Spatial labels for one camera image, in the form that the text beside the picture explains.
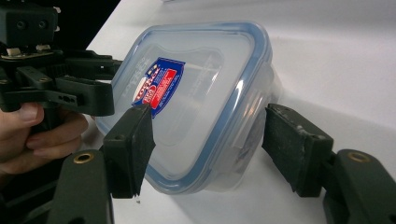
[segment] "blue container lid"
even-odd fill
[[[111,82],[116,114],[97,118],[98,128],[106,134],[128,108],[151,104],[148,182],[168,194],[232,187],[262,138],[250,130],[274,98],[271,58],[267,33],[252,22],[150,27]]]

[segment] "black plastic mount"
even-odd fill
[[[57,25],[53,7],[0,1],[0,42],[11,48],[52,42]]]
[[[325,188],[329,224],[395,224],[396,183],[373,156],[332,152],[333,140],[296,111],[268,105],[262,147],[301,197]]]
[[[140,194],[154,147],[150,106],[127,110],[101,150],[84,150],[64,161],[47,223],[113,223],[111,196]]]
[[[56,77],[54,80],[33,68],[18,67],[17,72],[28,79],[30,88],[20,88],[0,68],[0,107],[4,112],[20,109],[21,103],[47,102],[94,116],[114,113],[111,85],[76,77]]]

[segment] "black bracket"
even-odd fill
[[[154,147],[150,106],[127,110],[101,150],[84,150],[64,161],[47,223],[113,223],[111,196],[140,194]]]
[[[396,183],[373,156],[332,152],[332,138],[296,111],[269,105],[262,147],[293,191],[323,201],[329,224],[395,224]]]
[[[0,109],[12,112],[21,103],[39,102],[45,120],[35,132],[61,123],[60,106],[92,116],[114,113],[111,85],[96,80],[111,80],[121,61],[52,43],[58,11],[30,1],[0,1]]]

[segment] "brass insert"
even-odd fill
[[[74,163],[82,164],[82,163],[93,160],[93,157],[94,157],[93,154],[90,152],[82,153],[82,154],[77,155],[74,158]]]
[[[347,156],[352,159],[353,161],[357,161],[357,162],[369,162],[370,161],[370,157],[368,157],[367,155],[360,153],[360,152],[349,152],[347,154]]]

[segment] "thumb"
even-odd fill
[[[15,112],[0,112],[0,139],[8,138],[20,129],[30,128],[44,118],[44,109],[38,103],[25,103]]]

